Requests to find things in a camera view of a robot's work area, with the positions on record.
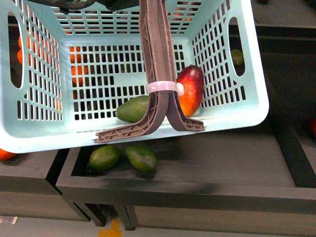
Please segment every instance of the fruit in bin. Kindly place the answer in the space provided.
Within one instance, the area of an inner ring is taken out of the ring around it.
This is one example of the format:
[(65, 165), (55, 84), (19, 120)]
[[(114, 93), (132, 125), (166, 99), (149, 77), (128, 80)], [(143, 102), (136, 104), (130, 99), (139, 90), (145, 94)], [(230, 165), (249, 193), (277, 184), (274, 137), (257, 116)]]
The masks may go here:
[(18, 51), (16, 57), (18, 58), (19, 63), (23, 65), (23, 52), (21, 49)]
[(0, 160), (8, 160), (15, 157), (15, 153), (7, 152), (0, 148)]
[(235, 67), (238, 67), (243, 64), (243, 53), (239, 49), (233, 49), (231, 51), (233, 64)]
[(149, 105), (149, 96), (134, 97), (117, 108), (115, 115), (125, 122), (138, 122), (145, 115)]
[[(87, 75), (89, 74), (89, 68), (88, 66), (83, 66), (83, 70), (82, 71), (82, 66), (72, 66), (71, 67), (71, 75), (76, 76), (76, 75)], [(73, 83), (79, 86), (83, 86), (83, 78), (79, 77), (79, 78), (73, 78)]]
[(126, 147), (126, 156), (131, 164), (144, 172), (155, 172), (158, 165), (156, 154), (145, 146), (132, 145)]
[(119, 161), (121, 152), (117, 146), (106, 145), (91, 153), (88, 167), (92, 170), (107, 170), (112, 168)]
[(22, 49), (21, 36), (19, 36), (18, 44), (19, 44), (20, 49)]
[(316, 138), (316, 118), (311, 122), (310, 131), (313, 137)]
[(184, 95), (179, 96), (183, 113), (190, 117), (200, 107), (203, 99), (203, 71), (195, 65), (185, 67), (177, 78), (184, 87)]

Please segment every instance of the floor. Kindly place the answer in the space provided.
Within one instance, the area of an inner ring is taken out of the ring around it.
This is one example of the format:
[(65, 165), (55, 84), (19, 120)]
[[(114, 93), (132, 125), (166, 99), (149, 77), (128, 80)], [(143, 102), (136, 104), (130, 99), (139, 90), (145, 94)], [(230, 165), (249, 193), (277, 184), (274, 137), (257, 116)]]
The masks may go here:
[[(0, 224), (0, 237), (98, 237), (99, 231), (111, 229), (111, 221), (105, 227), (95, 227), (93, 222), (76, 222), (36, 218), (19, 218), (13, 224)], [(123, 237), (272, 237), (269, 235), (233, 234), (136, 228), (123, 231)]]

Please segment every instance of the yellow floor marking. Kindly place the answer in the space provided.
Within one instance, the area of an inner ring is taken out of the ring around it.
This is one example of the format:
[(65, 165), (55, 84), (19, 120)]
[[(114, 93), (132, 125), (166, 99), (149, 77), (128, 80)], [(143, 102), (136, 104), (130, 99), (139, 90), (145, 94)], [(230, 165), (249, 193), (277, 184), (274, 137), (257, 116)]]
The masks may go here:
[(98, 237), (122, 237), (123, 231), (119, 231), (119, 220), (112, 220), (110, 230), (99, 231)]

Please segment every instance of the green mango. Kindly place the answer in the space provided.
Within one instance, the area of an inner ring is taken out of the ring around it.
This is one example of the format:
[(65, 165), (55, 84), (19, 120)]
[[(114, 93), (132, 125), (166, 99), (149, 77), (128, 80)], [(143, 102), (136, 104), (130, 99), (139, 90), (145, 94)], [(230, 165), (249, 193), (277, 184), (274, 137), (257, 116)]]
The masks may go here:
[(118, 119), (125, 122), (138, 122), (145, 115), (149, 104), (148, 95), (134, 97), (120, 105), (115, 112)]

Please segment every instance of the orange fruit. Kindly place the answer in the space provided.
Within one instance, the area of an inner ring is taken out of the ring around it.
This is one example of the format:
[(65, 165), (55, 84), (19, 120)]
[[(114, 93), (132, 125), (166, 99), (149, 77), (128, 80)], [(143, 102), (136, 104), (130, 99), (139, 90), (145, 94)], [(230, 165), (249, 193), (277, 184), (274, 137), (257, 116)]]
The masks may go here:
[(73, 92), (73, 98), (74, 98), (74, 100), (77, 100), (77, 99), (78, 99), (78, 95), (77, 95), (77, 92), (76, 92), (76, 91)]
[[(89, 74), (88, 66), (84, 66), (83, 70), (84, 70), (84, 72), (82, 71), (82, 66), (77, 66), (77, 67), (72, 66), (71, 67), (71, 75), (76, 76), (77, 72), (78, 72), (79, 76), (80, 75), (87, 75), (87, 74)], [(78, 78), (78, 79), (77, 78), (73, 78), (73, 83), (76, 84), (76, 85), (79, 84), (79, 86), (83, 86), (83, 78)]]
[(19, 36), (18, 44), (19, 44), (20, 49), (22, 49), (21, 36)]
[(0, 160), (8, 160), (14, 157), (15, 155), (15, 153), (7, 152), (0, 148)]
[(23, 65), (23, 52), (21, 49), (18, 51), (18, 54), (16, 55), (16, 57), (18, 58), (19, 63)]
[[(76, 50), (75, 50), (75, 47), (70, 46), (69, 47), (69, 51), (70, 52), (81, 52), (81, 49), (80, 49), (79, 46), (77, 46)], [(71, 63), (75, 63), (76, 62), (76, 56), (77, 56), (77, 63), (81, 63), (81, 55), (80, 54), (77, 54), (77, 55), (70, 54), (70, 62)], [(87, 62), (87, 55), (84, 54), (84, 55), (82, 55), (82, 57), (83, 57), (83, 61), (86, 63)]]

